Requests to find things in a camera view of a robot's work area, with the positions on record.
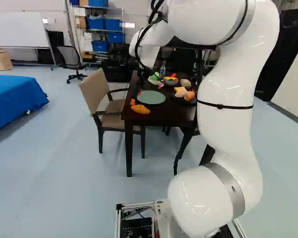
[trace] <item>green plate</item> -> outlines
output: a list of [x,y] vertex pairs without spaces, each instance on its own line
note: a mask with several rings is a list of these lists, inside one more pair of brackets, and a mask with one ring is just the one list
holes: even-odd
[[165,96],[157,91],[144,90],[137,96],[137,100],[147,105],[159,105],[165,101]]

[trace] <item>plastic bottle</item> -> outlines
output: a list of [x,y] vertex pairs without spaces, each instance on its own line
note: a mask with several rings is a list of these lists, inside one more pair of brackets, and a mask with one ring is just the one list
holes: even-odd
[[165,62],[162,63],[161,68],[160,68],[160,80],[163,80],[165,77]]

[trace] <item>bowl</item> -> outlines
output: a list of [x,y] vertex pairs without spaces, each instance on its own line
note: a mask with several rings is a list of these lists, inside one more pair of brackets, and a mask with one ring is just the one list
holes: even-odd
[[150,83],[152,83],[153,85],[159,85],[161,82],[159,80],[152,80],[152,79],[148,79],[148,81]]
[[179,81],[164,80],[163,83],[168,86],[176,86]]

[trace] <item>gray floor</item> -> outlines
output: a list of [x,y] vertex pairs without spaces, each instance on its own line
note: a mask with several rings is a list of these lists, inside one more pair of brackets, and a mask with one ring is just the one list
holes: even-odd
[[[98,153],[97,128],[77,82],[66,84],[72,73],[45,67],[0,72],[35,77],[50,100],[0,130],[0,238],[111,238],[115,203],[166,197],[182,134],[173,129],[166,137],[148,128],[146,159],[135,135],[134,177],[127,178],[123,134],[106,132],[104,153]],[[249,238],[298,235],[298,124],[256,99],[252,138],[265,193],[240,221]],[[205,146],[195,137],[179,171],[196,166]]]

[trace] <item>blue bed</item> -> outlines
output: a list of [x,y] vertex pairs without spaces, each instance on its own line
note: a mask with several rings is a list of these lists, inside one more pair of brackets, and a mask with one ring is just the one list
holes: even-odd
[[0,75],[0,128],[48,102],[35,78]]

